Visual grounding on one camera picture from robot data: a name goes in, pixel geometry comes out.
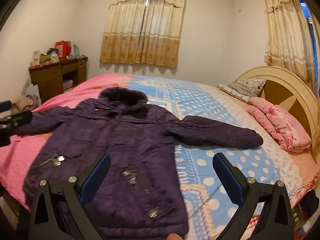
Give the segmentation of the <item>purple quilted hooded jacket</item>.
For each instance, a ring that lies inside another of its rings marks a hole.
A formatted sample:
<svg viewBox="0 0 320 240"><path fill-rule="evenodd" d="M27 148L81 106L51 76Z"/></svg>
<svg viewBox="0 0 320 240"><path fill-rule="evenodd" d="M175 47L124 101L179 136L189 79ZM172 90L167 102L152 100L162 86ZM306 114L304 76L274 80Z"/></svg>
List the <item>purple quilted hooded jacket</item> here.
<svg viewBox="0 0 320 240"><path fill-rule="evenodd" d="M263 144L254 130L186 116L148 103L136 90L113 87L76 108L33 113L15 135L50 133L24 180L26 203L43 179L64 182L101 153L111 167L87 210L108 239L165 239L189 231L175 165L175 145L248 149Z"/></svg>

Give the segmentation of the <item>dark wooden desk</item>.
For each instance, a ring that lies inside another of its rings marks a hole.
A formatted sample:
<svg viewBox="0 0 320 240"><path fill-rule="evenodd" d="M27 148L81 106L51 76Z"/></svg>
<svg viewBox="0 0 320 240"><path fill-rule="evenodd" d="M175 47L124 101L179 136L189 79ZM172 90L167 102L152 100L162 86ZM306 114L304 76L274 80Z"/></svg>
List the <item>dark wooden desk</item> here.
<svg viewBox="0 0 320 240"><path fill-rule="evenodd" d="M87 80L88 57L29 67L33 85L38 85L42 103L64 93L63 82L72 80L73 87Z"/></svg>

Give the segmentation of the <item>white greeting card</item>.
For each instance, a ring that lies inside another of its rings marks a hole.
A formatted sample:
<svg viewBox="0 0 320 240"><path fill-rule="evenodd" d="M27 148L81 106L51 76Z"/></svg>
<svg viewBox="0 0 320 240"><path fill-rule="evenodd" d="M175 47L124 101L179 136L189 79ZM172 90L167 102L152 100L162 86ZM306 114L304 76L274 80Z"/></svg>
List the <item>white greeting card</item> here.
<svg viewBox="0 0 320 240"><path fill-rule="evenodd" d="M33 51L33 59L32 59L32 66L38 66L40 64L40 51L36 50Z"/></svg>

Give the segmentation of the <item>pink and blue bedspread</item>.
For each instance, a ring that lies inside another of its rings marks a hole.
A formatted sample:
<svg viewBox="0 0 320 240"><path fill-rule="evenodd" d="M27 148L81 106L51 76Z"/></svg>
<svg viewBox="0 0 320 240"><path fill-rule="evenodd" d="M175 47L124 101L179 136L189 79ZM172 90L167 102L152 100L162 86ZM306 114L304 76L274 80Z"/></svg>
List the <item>pink and blue bedspread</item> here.
<svg viewBox="0 0 320 240"><path fill-rule="evenodd" d="M175 165L189 225L188 233L181 236L184 239L216 239L238 209L213 169L213 156L217 153L223 153L245 177L253 177L259 183L273 185L281 180L291 207L314 187L318 166L310 151L291 153L282 150L253 116L221 90L207 85L174 79L105 74L53 97L34 112L54 107L74 109L82 101L96 99L103 90L113 87L142 92L149 104L162 107L179 119L200 116L254 130L263 139L261 146L248 149L191 146L176 142ZM26 203L24 180L49 138L50 133L13 133L10 145L1 148L1 185L27 210L32 209L35 197L31 203Z"/></svg>

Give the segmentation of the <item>red gift bag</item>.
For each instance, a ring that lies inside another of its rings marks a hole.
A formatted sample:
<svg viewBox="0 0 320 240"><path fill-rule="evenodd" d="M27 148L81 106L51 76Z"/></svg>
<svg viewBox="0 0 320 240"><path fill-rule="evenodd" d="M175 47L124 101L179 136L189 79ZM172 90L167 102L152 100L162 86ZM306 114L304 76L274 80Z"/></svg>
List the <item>red gift bag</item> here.
<svg viewBox="0 0 320 240"><path fill-rule="evenodd" d="M55 49L57 55L61 61L65 61L67 56L71 53L71 42L70 41L59 41L55 43Z"/></svg>

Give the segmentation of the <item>folded pink floral blanket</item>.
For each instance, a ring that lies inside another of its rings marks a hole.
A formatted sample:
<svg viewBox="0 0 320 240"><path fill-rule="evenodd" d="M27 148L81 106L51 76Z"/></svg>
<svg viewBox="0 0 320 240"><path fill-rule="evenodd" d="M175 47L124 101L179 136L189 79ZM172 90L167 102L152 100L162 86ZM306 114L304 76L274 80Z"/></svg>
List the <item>folded pink floral blanket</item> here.
<svg viewBox="0 0 320 240"><path fill-rule="evenodd" d="M278 142L280 148L302 153L312 148L312 140L300 122L279 105L259 97L250 99L247 112Z"/></svg>

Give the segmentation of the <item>cream wooden headboard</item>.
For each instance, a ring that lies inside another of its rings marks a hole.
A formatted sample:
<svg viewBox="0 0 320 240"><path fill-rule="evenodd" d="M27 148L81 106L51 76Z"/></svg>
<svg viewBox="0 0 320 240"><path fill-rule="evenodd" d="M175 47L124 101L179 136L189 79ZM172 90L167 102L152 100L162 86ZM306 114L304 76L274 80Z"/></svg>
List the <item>cream wooden headboard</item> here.
<svg viewBox="0 0 320 240"><path fill-rule="evenodd" d="M240 79L265 79L259 96L280 105L294 116L312 139L312 154L318 154L314 138L317 131L318 103L310 88L292 72L277 66L261 66L248 70Z"/></svg>

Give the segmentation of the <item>grey patterned pillow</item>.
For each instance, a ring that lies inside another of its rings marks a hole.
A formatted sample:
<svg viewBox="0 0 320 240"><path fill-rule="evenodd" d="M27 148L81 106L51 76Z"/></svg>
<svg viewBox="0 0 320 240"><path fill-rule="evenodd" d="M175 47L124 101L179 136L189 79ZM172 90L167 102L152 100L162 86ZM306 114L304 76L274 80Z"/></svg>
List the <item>grey patterned pillow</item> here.
<svg viewBox="0 0 320 240"><path fill-rule="evenodd" d="M251 104L251 98L258 97L266 81L266 79L237 79L229 85L217 84L217 88L244 103Z"/></svg>

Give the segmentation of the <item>beige centre window curtain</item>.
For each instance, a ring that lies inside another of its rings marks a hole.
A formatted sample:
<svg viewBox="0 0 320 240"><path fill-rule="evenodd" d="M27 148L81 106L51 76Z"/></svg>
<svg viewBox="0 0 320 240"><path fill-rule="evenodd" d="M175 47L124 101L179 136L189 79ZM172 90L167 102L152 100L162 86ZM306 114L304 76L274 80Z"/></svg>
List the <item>beige centre window curtain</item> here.
<svg viewBox="0 0 320 240"><path fill-rule="evenodd" d="M112 0L100 61L176 68L185 0Z"/></svg>

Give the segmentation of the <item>beige window curtain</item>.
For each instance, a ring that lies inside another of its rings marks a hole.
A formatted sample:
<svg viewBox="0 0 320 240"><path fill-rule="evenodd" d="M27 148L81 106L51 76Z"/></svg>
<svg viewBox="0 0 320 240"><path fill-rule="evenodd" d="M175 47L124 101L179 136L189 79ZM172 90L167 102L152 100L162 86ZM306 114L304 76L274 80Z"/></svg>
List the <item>beige window curtain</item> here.
<svg viewBox="0 0 320 240"><path fill-rule="evenodd" d="M100 61L176 68L185 0L112 0Z"/></svg>
<svg viewBox="0 0 320 240"><path fill-rule="evenodd" d="M316 94L318 67L300 0L263 0L263 4L267 23L265 62L296 74Z"/></svg>

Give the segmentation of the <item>beige right window curtain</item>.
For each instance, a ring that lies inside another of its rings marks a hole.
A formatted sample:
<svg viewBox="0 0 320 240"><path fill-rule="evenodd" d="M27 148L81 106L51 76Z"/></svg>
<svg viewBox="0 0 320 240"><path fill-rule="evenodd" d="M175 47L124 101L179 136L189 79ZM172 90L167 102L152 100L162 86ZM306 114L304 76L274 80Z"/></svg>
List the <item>beige right window curtain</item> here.
<svg viewBox="0 0 320 240"><path fill-rule="evenodd" d="M263 4L267 23L265 62L296 74L316 94L318 67L300 0L263 0Z"/></svg>

